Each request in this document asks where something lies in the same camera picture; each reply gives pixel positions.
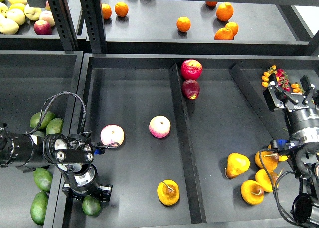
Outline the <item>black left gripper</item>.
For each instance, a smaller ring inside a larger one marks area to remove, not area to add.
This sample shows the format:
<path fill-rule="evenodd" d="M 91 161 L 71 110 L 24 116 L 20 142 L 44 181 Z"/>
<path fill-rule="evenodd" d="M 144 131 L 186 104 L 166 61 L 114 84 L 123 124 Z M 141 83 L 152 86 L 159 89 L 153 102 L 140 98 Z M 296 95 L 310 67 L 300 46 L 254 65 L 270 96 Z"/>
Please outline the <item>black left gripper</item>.
<path fill-rule="evenodd" d="M 110 201 L 113 185 L 99 183 L 97 169 L 93 164 L 62 164 L 62 176 L 62 192 L 68 198 L 80 200 L 90 195 L 101 202 Z"/>

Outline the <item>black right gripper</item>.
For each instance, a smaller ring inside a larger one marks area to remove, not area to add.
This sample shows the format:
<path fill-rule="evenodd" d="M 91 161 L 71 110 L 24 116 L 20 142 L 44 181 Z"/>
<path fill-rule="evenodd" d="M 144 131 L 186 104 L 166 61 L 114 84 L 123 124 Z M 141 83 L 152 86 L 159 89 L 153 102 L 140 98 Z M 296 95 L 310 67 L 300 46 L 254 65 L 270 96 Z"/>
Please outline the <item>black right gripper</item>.
<path fill-rule="evenodd" d="M 319 91 L 310 83 L 307 75 L 300 78 L 303 89 L 303 105 L 313 102 L 319 105 Z M 290 92 L 279 86 L 277 82 L 271 81 L 263 91 L 263 96 L 270 111 L 287 108 L 288 102 L 293 105 L 298 104 L 298 100 Z M 319 127 L 319 111 L 315 108 L 304 108 L 295 111 L 285 112 L 285 123 L 290 137 L 294 137 L 298 132 L 306 128 Z"/>

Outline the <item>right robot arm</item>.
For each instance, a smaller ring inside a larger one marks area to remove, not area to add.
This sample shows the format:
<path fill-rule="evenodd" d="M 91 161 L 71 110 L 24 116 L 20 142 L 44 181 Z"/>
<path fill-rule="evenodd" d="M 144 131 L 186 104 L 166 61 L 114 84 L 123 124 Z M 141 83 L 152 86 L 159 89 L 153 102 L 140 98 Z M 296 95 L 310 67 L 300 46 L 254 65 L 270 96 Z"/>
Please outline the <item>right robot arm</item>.
<path fill-rule="evenodd" d="M 290 212 L 280 204 L 278 181 L 271 182 L 280 215 L 289 223 L 302 228 L 319 226 L 319 163 L 306 162 L 319 153 L 319 93 L 307 76 L 300 79 L 303 93 L 290 93 L 283 89 L 276 75 L 271 74 L 263 92 L 269 110 L 283 109 L 288 140 L 272 140 L 270 150 L 286 156 L 291 174 L 299 181 L 299 193 Z"/>

